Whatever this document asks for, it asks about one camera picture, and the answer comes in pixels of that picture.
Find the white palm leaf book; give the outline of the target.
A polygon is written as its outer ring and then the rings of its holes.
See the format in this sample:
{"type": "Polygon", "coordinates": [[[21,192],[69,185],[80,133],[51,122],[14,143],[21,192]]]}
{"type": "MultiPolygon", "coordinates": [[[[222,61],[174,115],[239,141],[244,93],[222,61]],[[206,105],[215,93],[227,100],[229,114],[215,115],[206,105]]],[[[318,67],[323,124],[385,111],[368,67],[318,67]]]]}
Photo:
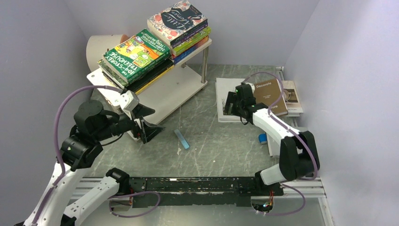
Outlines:
{"type": "Polygon", "coordinates": [[[228,92],[234,92],[235,87],[244,81],[243,78],[216,78],[216,104],[218,122],[240,122],[239,116],[231,113],[224,113],[228,92]]]}

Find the yellow Little Prince book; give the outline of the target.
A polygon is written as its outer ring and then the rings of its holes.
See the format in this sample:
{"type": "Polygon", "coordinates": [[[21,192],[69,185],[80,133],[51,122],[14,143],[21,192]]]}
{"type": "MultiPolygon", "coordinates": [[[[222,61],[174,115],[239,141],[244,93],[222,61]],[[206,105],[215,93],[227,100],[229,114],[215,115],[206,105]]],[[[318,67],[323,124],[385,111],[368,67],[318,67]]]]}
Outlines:
{"type": "Polygon", "coordinates": [[[141,94],[142,92],[144,92],[146,89],[148,89],[152,84],[154,84],[157,80],[159,80],[161,77],[163,77],[166,73],[168,73],[174,67],[175,67],[174,65],[170,66],[164,72],[160,73],[155,78],[151,79],[148,83],[144,84],[141,88],[135,90],[134,93],[137,95],[141,94]]]}

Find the black Moon and Sixpence book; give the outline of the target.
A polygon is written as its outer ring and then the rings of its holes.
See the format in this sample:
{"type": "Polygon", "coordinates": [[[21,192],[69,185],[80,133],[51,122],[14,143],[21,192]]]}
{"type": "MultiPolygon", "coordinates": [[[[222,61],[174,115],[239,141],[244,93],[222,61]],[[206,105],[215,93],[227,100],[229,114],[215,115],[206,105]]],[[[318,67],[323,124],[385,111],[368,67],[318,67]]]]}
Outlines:
{"type": "Polygon", "coordinates": [[[154,81],[157,77],[159,77],[163,72],[173,66],[174,63],[170,59],[166,59],[163,62],[156,65],[146,74],[144,74],[140,79],[136,80],[132,84],[128,85],[125,89],[135,92],[139,94],[139,92],[150,82],[154,81]]]}

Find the dark green garden book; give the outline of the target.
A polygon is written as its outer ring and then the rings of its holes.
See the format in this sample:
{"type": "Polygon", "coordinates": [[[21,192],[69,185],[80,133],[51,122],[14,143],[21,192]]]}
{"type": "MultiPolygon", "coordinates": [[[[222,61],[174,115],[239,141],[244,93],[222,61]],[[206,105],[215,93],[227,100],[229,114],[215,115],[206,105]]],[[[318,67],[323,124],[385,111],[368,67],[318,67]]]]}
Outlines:
{"type": "Polygon", "coordinates": [[[124,89],[126,87],[130,86],[130,83],[128,82],[128,80],[123,77],[118,71],[117,69],[112,66],[111,63],[109,63],[106,60],[100,59],[97,62],[98,66],[100,67],[100,69],[103,71],[103,73],[105,74],[105,76],[111,80],[116,86],[124,89]]]}

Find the green 104-storey treehouse book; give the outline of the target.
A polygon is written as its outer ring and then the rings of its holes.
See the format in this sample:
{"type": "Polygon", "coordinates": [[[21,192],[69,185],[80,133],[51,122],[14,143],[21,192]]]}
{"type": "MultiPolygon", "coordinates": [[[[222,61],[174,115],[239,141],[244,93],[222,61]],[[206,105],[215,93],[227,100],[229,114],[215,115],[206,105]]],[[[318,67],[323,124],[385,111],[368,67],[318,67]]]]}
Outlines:
{"type": "Polygon", "coordinates": [[[171,56],[170,49],[147,29],[102,55],[130,84],[171,56]]]}

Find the floral Little Women book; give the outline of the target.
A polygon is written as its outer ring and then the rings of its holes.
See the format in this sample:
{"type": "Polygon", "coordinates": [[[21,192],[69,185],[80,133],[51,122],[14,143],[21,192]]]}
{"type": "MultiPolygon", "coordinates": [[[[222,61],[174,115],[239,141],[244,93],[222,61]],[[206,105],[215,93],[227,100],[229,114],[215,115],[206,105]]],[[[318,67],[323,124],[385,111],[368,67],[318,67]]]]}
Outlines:
{"type": "Polygon", "coordinates": [[[147,19],[148,29],[169,47],[195,28],[208,22],[207,17],[189,1],[182,0],[147,19]]]}

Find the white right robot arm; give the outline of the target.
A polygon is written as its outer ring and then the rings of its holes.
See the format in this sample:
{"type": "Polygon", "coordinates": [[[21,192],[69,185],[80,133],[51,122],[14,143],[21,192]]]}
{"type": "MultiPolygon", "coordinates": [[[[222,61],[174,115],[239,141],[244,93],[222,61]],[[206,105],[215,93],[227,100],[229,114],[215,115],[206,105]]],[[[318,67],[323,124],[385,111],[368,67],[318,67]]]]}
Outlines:
{"type": "Polygon", "coordinates": [[[254,190],[267,194],[273,184],[301,179],[306,175],[317,176],[320,162],[314,135],[299,131],[275,116],[271,107],[257,103],[249,84],[240,84],[229,91],[225,111],[240,117],[243,124],[252,124],[262,129],[279,144],[279,163],[255,174],[254,190]]]}

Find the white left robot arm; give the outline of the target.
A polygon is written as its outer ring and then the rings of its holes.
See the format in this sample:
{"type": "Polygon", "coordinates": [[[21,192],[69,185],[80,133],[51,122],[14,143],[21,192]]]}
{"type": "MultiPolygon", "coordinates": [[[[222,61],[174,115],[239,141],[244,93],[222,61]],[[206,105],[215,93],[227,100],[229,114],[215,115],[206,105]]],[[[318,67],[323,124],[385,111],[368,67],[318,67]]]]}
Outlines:
{"type": "Polygon", "coordinates": [[[102,152],[103,140],[131,132],[147,143],[164,129],[143,117],[134,121],[125,114],[107,111],[97,100],[82,103],[74,120],[69,137],[61,145],[61,159],[55,163],[50,182],[23,226],[79,226],[107,199],[132,194],[129,174],[112,168],[94,188],[71,202],[78,183],[102,152]]]}

